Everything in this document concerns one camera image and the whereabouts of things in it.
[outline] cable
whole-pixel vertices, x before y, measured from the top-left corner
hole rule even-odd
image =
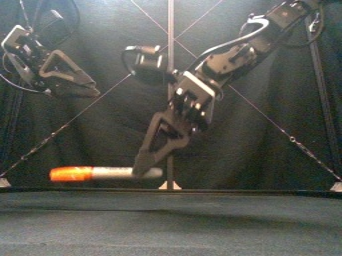
[[[53,44],[53,46],[60,45],[70,37],[72,34],[75,34],[75,32],[79,29],[80,26],[80,11],[79,11],[79,7],[75,3],[75,0],[68,0],[71,5],[74,6],[74,10],[75,10],[75,17],[76,17],[76,23],[74,25],[74,28],[70,30],[70,35],[67,37],[64,37],[59,42],[56,42]],[[36,7],[36,12],[35,12],[35,16],[33,16],[33,24],[32,24],[32,28],[35,30],[35,32],[37,33],[36,29],[37,29],[37,24],[41,18],[41,12],[43,12],[43,8],[44,6],[49,3],[48,0],[40,0],[37,3],[37,7]]]
[[[323,8],[323,4],[319,5],[319,12],[317,14],[321,15],[321,17],[319,17],[321,22],[319,22],[318,30],[317,30],[315,35],[313,36],[313,38],[303,44],[283,43],[283,46],[286,48],[290,48],[290,49],[303,48],[303,47],[309,46],[313,42],[317,41],[317,39],[322,35],[323,29],[325,29],[325,8]]]
[[[36,90],[32,90],[32,89],[28,89],[25,87],[21,87],[20,85],[15,84],[13,82],[11,82],[5,76],[3,74],[0,74],[0,77],[3,78],[3,80],[17,90],[21,90],[24,92],[29,92],[29,93],[36,93],[36,94],[45,94],[45,95],[49,95],[49,93],[47,91],[44,92],[40,92],[40,91],[36,91]]]
[[[259,24],[259,25],[262,25],[262,27],[258,30],[255,30],[254,32],[251,32],[250,34],[247,34],[246,36],[239,37],[238,39],[235,39],[224,44],[220,44],[220,45],[210,48],[207,51],[204,51],[200,54],[200,56],[198,57],[198,59],[195,60],[195,62],[190,65],[190,67],[187,69],[188,71],[195,69],[198,64],[207,58],[208,55],[219,54],[220,52],[224,52],[226,50],[228,50],[231,47],[236,46],[238,44],[246,43],[247,41],[254,39],[257,36],[259,36],[261,33],[265,31],[265,29],[269,27],[270,21],[263,18],[259,18],[255,20],[250,19],[249,24]]]

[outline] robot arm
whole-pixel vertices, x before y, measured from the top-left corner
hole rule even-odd
[[[175,79],[170,82],[175,84],[175,90],[167,110],[154,115],[135,159],[134,174],[138,177],[142,177],[175,149],[186,147],[196,131],[207,129],[215,99],[222,97],[222,87],[263,61],[285,42],[298,23],[321,4],[319,0],[285,1],[265,15],[250,16],[243,30],[250,27],[251,33],[208,49],[187,71],[174,74]],[[147,67],[144,62],[150,59],[147,69],[160,71],[164,62],[158,56],[158,50],[140,51],[136,69],[143,70],[143,67]]]
[[[33,88],[27,91],[56,97],[99,96],[95,81],[65,53],[48,50],[20,25],[13,27],[1,47],[21,79]]]

